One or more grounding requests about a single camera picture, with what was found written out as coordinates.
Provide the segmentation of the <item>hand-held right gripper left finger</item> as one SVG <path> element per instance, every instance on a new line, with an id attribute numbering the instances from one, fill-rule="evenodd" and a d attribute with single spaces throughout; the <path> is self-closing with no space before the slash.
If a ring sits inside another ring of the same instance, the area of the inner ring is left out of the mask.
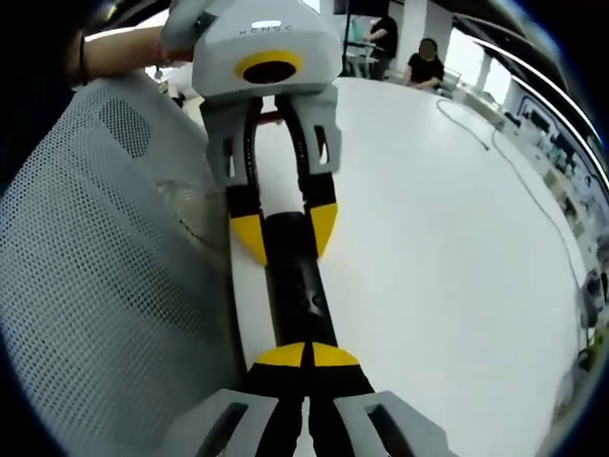
<path id="1" fill-rule="evenodd" d="M 303 426 L 309 342 L 262 353 L 235 388 L 222 388 L 178 417 L 166 456 L 291 456 Z"/>

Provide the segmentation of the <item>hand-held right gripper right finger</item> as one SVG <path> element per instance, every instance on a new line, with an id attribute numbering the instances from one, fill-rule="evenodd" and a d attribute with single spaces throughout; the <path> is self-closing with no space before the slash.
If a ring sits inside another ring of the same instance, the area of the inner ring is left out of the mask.
<path id="1" fill-rule="evenodd" d="M 318 456 L 452 456 L 442 427 L 389 390 L 356 357 L 313 343 L 308 428 Z"/>

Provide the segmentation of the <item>person's left hand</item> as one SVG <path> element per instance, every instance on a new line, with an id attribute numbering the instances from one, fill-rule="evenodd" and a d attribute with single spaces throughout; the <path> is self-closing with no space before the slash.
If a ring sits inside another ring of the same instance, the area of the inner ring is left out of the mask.
<path id="1" fill-rule="evenodd" d="M 168 50 L 161 41 L 154 48 L 155 64 L 159 67 L 170 67 L 175 63 L 190 63 L 193 59 L 193 50 Z"/>

